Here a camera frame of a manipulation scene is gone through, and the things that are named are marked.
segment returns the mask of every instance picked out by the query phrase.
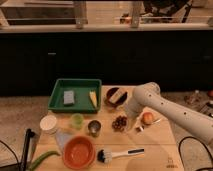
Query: dark wall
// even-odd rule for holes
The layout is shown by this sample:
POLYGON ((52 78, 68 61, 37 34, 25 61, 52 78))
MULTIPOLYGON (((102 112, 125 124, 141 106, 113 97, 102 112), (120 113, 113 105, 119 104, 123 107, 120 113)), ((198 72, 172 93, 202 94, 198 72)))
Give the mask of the dark wall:
POLYGON ((0 34, 0 95, 49 95, 57 78, 213 88, 212 31, 0 34))

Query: sponge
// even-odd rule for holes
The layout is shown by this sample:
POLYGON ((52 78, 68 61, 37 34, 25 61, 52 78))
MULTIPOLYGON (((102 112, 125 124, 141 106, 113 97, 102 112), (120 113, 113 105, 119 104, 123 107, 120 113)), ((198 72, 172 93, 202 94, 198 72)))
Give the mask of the sponge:
POLYGON ((64 91, 64 105, 73 105, 75 103, 74 91, 64 91))

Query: wooden bowl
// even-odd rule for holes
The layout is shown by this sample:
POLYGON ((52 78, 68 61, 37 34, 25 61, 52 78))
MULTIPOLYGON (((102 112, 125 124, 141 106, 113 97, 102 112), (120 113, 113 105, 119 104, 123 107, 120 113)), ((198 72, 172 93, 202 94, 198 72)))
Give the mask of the wooden bowl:
POLYGON ((112 107, 118 107, 120 105, 122 105, 126 99, 127 99, 127 92, 124 93, 124 95, 116 102, 116 103, 111 103, 109 101, 110 97, 112 97, 112 95, 119 89, 119 87, 114 87, 114 88, 111 88, 107 91, 106 93, 106 98, 105 98, 105 103, 108 105, 108 106, 112 106, 112 107))

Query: cable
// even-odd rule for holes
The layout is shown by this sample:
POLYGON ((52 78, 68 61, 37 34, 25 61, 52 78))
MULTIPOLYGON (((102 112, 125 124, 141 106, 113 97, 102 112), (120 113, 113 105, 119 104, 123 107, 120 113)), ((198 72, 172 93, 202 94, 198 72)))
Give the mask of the cable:
POLYGON ((7 149, 14 155, 16 162, 17 162, 18 170, 20 171, 20 165, 19 165, 19 161, 18 161, 18 157, 17 157, 16 153, 2 140, 0 140, 0 143, 2 143, 5 147, 7 147, 7 149))
MULTIPOLYGON (((192 136, 184 137, 184 138, 180 141, 180 143, 179 143, 179 145, 178 145, 178 151, 179 151, 179 154, 180 154, 180 158, 181 158, 182 163, 183 163, 183 159, 182 159, 182 154, 181 154, 181 145, 182 145, 183 141, 185 141, 186 139, 194 139, 194 140, 197 140, 199 143, 201 143, 201 144, 203 145, 203 147, 206 149, 206 151, 207 151, 207 153, 208 153, 208 155, 209 155, 209 158, 210 158, 210 160, 211 160, 211 163, 212 163, 212 165, 213 165, 213 156, 211 155, 211 152, 209 151, 209 149, 207 148, 207 146, 206 146, 203 142, 201 142, 199 139, 197 139, 197 138, 195 138, 195 137, 192 137, 192 136)), ((213 171, 213 167, 200 168, 200 169, 197 169, 197 170, 195 170, 195 171, 203 171, 203 170, 213 171)))

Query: brush handle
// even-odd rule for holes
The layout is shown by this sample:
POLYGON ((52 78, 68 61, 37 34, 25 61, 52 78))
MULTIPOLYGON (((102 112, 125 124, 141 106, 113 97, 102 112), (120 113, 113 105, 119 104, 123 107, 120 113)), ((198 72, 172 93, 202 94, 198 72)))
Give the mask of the brush handle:
POLYGON ((142 154, 142 153, 144 153, 144 149, 138 148, 138 149, 132 149, 132 150, 122 151, 122 152, 113 152, 112 157, 133 156, 133 155, 142 154))

